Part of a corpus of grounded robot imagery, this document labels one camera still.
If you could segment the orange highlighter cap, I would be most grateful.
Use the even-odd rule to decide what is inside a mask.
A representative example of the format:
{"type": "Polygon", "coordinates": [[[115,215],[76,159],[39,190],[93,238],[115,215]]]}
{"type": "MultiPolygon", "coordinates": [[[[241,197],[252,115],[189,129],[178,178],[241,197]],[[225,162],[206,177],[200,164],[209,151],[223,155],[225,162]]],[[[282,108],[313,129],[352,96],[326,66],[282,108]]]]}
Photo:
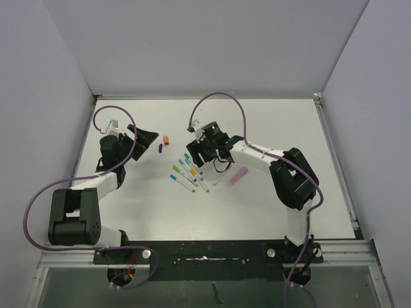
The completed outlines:
{"type": "Polygon", "coordinates": [[[170,144],[170,140],[169,140],[168,136],[165,135],[163,137],[163,143],[164,143],[165,146],[168,146],[170,144]]]}

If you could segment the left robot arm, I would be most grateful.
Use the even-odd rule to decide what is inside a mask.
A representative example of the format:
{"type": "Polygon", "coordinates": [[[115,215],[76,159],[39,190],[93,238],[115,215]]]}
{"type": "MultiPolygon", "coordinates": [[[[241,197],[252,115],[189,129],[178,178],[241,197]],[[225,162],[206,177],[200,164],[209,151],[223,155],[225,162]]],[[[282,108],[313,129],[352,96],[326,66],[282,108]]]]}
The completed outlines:
{"type": "Polygon", "coordinates": [[[138,160],[159,134],[132,124],[127,129],[134,133],[133,138],[112,126],[100,139],[96,178],[54,191],[48,227],[48,239],[53,246],[109,247],[108,256],[118,264],[130,258],[126,232],[102,225],[99,201],[125,181],[125,167],[118,164],[138,160]]]}

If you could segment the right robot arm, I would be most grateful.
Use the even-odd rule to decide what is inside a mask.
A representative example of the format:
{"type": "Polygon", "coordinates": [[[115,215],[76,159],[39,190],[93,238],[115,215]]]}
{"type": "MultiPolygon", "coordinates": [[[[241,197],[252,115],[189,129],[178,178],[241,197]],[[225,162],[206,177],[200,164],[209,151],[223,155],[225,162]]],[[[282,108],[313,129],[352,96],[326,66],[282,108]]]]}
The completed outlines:
{"type": "Polygon", "coordinates": [[[194,120],[188,131],[195,134],[195,140],[186,147],[196,166],[221,160],[250,166],[271,176],[277,197],[287,208],[286,238],[291,242],[286,246],[287,257],[293,262],[306,258],[309,248],[305,241],[310,236],[307,217],[316,195],[312,183],[319,184],[319,180],[301,151],[257,148],[246,143],[244,137],[229,137],[215,121],[202,124],[194,120]]]}

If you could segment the pink cap pen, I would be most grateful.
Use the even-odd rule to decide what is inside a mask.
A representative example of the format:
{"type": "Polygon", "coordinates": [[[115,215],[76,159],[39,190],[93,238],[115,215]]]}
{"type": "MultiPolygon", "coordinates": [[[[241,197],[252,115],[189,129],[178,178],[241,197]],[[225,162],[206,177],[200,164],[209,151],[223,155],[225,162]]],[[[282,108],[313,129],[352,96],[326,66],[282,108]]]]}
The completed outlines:
{"type": "Polygon", "coordinates": [[[227,174],[227,171],[224,171],[223,173],[219,174],[217,179],[213,182],[213,186],[217,186],[221,179],[227,174]]]}

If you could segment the yellow cap pen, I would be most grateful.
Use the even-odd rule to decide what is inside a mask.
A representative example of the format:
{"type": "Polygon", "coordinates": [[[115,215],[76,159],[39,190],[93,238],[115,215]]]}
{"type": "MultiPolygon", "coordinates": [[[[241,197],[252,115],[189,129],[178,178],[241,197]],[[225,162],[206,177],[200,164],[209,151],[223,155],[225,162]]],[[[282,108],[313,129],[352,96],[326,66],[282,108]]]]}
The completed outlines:
{"type": "Polygon", "coordinates": [[[201,187],[204,189],[205,192],[209,192],[209,188],[205,185],[205,183],[203,182],[202,177],[193,169],[190,170],[190,173],[197,179],[197,181],[199,182],[199,184],[201,185],[201,187]]]}

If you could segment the teal cap pen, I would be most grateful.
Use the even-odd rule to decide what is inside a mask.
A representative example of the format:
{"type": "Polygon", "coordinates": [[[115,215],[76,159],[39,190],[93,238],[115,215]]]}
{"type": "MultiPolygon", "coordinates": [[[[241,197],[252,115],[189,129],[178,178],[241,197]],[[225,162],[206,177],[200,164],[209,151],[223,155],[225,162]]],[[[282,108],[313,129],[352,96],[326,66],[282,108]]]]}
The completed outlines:
{"type": "Polygon", "coordinates": [[[186,162],[183,162],[182,159],[179,159],[180,165],[188,172],[190,177],[196,181],[197,179],[190,173],[191,168],[186,164],[186,162]]]}

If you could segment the light green cap pen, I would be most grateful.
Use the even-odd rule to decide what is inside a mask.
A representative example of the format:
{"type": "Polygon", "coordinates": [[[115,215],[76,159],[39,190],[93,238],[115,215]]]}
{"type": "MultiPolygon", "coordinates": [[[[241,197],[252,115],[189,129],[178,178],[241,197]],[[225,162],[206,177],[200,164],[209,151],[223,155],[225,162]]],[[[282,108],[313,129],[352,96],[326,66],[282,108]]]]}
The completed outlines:
{"type": "Polygon", "coordinates": [[[184,177],[188,182],[190,182],[191,184],[193,184],[195,187],[198,187],[198,184],[192,180],[187,174],[185,174],[183,171],[181,171],[176,165],[173,165],[172,168],[178,173],[180,174],[182,177],[184,177]]]}

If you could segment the light blue cap pen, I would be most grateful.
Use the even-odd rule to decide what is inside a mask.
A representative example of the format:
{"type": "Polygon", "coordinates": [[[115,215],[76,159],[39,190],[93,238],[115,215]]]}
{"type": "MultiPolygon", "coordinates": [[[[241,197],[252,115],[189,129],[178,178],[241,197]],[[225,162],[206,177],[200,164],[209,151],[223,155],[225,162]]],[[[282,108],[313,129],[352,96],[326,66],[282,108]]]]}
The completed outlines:
{"type": "Polygon", "coordinates": [[[177,178],[175,175],[170,175],[170,178],[172,180],[174,180],[175,182],[177,182],[179,185],[183,186],[185,189],[187,189],[190,192],[194,192],[195,193],[195,189],[192,188],[191,186],[189,186],[188,184],[184,183],[182,180],[180,180],[179,178],[177,178]]]}

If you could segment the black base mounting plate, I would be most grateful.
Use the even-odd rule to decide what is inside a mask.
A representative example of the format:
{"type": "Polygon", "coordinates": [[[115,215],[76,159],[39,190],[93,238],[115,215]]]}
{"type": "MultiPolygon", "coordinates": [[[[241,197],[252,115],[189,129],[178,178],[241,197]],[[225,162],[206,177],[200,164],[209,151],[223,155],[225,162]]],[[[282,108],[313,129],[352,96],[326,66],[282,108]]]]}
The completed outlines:
{"type": "Polygon", "coordinates": [[[134,241],[133,250],[99,251],[95,265],[109,267],[107,277],[122,286],[129,274],[148,266],[151,281],[283,281],[293,264],[292,277],[306,283],[311,266],[324,261],[319,243],[305,251],[280,240],[134,241]]]}

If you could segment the right side aluminium rail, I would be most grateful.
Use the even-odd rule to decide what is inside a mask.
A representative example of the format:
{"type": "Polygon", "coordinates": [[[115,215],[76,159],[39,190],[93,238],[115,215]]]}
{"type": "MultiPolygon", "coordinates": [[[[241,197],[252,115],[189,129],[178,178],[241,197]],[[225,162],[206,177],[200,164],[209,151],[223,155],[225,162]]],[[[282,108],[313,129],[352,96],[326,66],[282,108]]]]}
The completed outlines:
{"type": "Polygon", "coordinates": [[[317,113],[320,119],[320,124],[322,126],[322,130],[324,132],[326,142],[328,145],[328,149],[331,155],[331,159],[335,168],[335,172],[337,174],[338,182],[340,185],[340,189],[342,191],[342,195],[344,197],[344,202],[347,207],[347,211],[349,213],[349,217],[351,220],[351,225],[355,232],[360,231],[360,226],[358,223],[358,218],[356,215],[356,211],[354,209],[353,201],[347,186],[347,182],[345,180],[344,173],[342,171],[342,166],[340,164],[340,160],[334,145],[334,142],[331,137],[331,132],[328,127],[328,123],[326,121],[325,113],[323,111],[323,104],[322,104],[322,93],[317,92],[313,94],[313,101],[315,104],[315,108],[317,109],[317,113]]]}

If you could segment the aluminium frame rail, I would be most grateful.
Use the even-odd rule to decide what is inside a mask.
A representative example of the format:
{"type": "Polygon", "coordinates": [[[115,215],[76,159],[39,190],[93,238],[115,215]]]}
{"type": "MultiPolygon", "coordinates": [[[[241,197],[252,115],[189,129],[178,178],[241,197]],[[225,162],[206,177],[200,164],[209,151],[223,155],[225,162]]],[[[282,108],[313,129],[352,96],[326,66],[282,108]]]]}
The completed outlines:
{"type": "Polygon", "coordinates": [[[299,264],[278,240],[143,241],[45,252],[27,307],[393,307],[372,243],[319,241],[299,264]]]}

